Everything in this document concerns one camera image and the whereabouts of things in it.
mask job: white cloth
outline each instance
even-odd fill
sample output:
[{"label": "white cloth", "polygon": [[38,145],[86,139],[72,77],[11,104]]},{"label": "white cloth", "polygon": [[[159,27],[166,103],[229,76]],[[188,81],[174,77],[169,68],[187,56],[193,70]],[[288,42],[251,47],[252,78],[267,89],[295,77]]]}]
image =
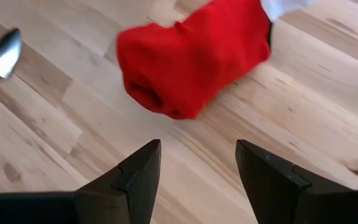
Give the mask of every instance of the white cloth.
[{"label": "white cloth", "polygon": [[275,21],[284,14],[302,9],[317,0],[260,0],[270,21]]}]

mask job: wood grain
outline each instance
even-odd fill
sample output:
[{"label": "wood grain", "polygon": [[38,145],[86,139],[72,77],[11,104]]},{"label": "wood grain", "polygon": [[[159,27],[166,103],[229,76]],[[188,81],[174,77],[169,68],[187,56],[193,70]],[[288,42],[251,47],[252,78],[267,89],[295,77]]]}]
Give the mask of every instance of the wood grain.
[{"label": "wood grain", "polygon": [[358,0],[322,0],[276,22],[270,60],[194,121],[126,94],[117,33],[170,26],[207,2],[0,0],[0,35],[17,26],[24,39],[14,75],[0,81],[0,192],[77,189],[154,138],[154,224],[256,223],[237,139],[358,189]]}]

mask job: light wood surface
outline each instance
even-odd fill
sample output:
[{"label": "light wood surface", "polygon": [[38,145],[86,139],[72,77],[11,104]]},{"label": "light wood surface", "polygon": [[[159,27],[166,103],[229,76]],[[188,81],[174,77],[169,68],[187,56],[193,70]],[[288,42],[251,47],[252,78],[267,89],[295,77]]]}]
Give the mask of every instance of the light wood surface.
[{"label": "light wood surface", "polygon": [[206,0],[0,0],[0,35],[24,39],[0,81],[0,192],[74,190],[143,144],[162,140],[152,223],[256,223],[234,158],[246,139],[358,189],[358,0],[285,16],[272,57],[195,121],[146,111],[126,95],[116,34],[169,26]]}]

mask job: red sock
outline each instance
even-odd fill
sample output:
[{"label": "red sock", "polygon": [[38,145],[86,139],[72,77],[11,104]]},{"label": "red sock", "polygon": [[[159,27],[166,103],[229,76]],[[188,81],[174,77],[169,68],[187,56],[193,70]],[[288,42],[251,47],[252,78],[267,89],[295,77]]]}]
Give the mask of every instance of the red sock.
[{"label": "red sock", "polygon": [[269,23],[260,0],[213,0],[171,28],[126,30],[117,39],[126,91],[150,111],[194,119],[269,57]]}]

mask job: black object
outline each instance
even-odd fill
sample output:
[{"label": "black object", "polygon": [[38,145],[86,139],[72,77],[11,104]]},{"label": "black object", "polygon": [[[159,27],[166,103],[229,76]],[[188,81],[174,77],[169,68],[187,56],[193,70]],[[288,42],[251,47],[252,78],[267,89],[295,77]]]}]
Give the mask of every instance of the black object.
[{"label": "black object", "polygon": [[[236,160],[259,224],[358,223],[358,190],[245,140]],[[74,192],[0,194],[0,223],[149,224],[160,165],[160,140],[153,140]]]},{"label": "black object", "polygon": [[237,141],[236,161],[259,224],[358,223],[358,190],[245,140]]},{"label": "black object", "polygon": [[74,192],[0,194],[0,223],[149,224],[160,164],[153,140]]},{"label": "black object", "polygon": [[272,32],[273,32],[273,22],[269,21],[268,24],[268,34],[267,34],[267,44],[270,50],[272,50]]}]

